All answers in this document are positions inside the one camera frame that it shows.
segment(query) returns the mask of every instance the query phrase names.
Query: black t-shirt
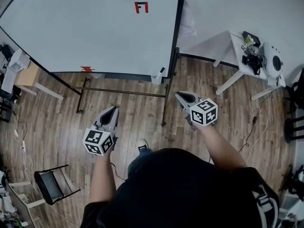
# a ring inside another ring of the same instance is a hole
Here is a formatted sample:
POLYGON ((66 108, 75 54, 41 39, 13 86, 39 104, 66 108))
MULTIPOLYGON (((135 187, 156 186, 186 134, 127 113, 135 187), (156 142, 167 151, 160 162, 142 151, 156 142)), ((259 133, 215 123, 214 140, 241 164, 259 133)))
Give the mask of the black t-shirt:
POLYGON ((248 187, 264 183, 254 168, 219 171, 180 149, 163 149, 126 180, 110 202, 85 207, 81 228, 260 227, 248 187))

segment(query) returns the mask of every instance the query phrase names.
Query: marker cube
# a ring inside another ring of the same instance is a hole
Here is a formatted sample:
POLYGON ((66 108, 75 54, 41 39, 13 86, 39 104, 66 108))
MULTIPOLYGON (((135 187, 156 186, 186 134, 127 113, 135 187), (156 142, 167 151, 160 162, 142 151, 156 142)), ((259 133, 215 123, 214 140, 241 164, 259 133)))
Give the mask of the marker cube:
POLYGON ((190 107, 191 121, 202 126, 213 123, 218 118, 218 105, 212 100, 200 101, 190 107))
POLYGON ((87 128, 82 143, 86 150, 92 154, 106 156, 114 148, 114 141, 109 132, 87 128))

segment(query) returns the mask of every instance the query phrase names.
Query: whiteboard frame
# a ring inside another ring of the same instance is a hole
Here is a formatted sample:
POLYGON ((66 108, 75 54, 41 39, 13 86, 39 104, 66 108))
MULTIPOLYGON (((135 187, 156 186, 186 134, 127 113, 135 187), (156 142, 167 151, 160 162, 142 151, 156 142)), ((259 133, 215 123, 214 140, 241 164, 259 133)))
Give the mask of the whiteboard frame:
MULTIPOLYGON (((0 14, 0 18, 3 16, 3 14, 6 12, 6 10, 8 9, 8 7, 12 4, 14 0, 11 0, 8 5, 5 7, 5 9, 3 10, 3 12, 0 14)), ((173 39, 172 39, 172 47, 171 47, 171 55, 170 55, 170 62, 169 62, 169 68, 168 68, 168 75, 164 78, 171 78, 172 77, 172 67, 173 67, 173 61, 174 61, 174 55, 175 55, 175 49, 177 46, 177 39, 178 39, 178 34, 179 34, 179 28, 180 28, 180 22, 181 22, 181 15, 182 15, 182 8, 183 8, 183 4, 184 4, 184 0, 178 0, 178 4, 177 4, 177 11, 176 11, 176 17, 175 17, 175 25, 174 25, 174 33, 173 33, 173 39)), ((23 48, 21 48, 19 46, 18 43, 16 43, 16 41, 2 28, 2 26, 0 25, 0 29, 22 50, 24 51, 30 58, 31 61, 33 61, 34 63, 37 64, 37 66, 39 66, 42 70, 44 70, 45 72, 47 72, 48 74, 53 74, 54 73, 87 73, 87 72, 82 72, 82 71, 64 71, 64 72, 50 72, 48 71, 46 68, 44 68, 38 61, 36 61, 29 53, 27 53, 26 50, 24 50, 23 48)), ((92 72, 92 73, 101 73, 101 74, 107 74, 107 73, 111 73, 111 74, 117 74, 117 75, 129 75, 129 76, 134 76, 134 79, 136 80, 137 77, 145 77, 148 75, 137 75, 137 74, 126 74, 126 73, 112 73, 112 72, 92 72)))

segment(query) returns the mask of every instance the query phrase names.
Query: blue pants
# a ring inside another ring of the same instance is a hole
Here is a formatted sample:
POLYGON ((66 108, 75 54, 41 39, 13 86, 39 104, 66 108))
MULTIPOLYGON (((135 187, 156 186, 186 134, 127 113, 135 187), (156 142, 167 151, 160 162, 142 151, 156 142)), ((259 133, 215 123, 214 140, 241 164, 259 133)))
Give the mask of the blue pants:
POLYGON ((128 178, 140 169, 140 166, 151 156, 152 153, 153 151, 150 149, 143 149, 139 152, 139 156, 137 156, 128 167, 128 178))

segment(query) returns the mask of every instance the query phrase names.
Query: shoe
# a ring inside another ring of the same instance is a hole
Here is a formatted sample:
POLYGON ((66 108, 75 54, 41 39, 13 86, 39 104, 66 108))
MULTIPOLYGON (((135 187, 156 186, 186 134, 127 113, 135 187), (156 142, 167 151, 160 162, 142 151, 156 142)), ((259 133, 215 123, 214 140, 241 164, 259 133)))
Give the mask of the shoe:
POLYGON ((145 149, 149 149, 147 141, 145 141, 144 139, 137 140, 136 146, 137 146, 139 152, 142 150, 145 150, 145 149))

